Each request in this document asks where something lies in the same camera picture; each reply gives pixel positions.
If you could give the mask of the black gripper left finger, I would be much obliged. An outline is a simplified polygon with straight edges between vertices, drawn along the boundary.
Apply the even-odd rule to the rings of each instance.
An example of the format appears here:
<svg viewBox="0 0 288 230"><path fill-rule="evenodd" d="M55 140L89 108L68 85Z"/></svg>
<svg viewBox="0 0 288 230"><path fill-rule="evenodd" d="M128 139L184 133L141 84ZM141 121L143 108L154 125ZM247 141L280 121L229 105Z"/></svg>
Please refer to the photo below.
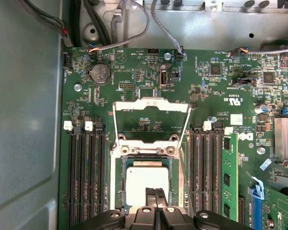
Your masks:
<svg viewBox="0 0 288 230"><path fill-rule="evenodd" d="M137 209L134 221L126 226L125 215L118 210L108 210L85 222L84 230L154 230L156 228L156 208L144 206Z"/></svg>

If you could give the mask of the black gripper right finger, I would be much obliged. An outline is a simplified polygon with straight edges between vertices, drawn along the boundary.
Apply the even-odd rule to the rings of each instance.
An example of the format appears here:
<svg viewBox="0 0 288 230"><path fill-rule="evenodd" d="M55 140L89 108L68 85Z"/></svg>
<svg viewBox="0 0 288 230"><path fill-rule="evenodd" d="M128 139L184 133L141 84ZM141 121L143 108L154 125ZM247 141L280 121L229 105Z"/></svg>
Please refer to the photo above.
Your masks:
<svg viewBox="0 0 288 230"><path fill-rule="evenodd" d="M188 216L184 209L168 206L162 188L156 190L156 205L160 209L162 226L166 230L250 230L239 222L233 221L217 213L202 210L193 217Z"/></svg>

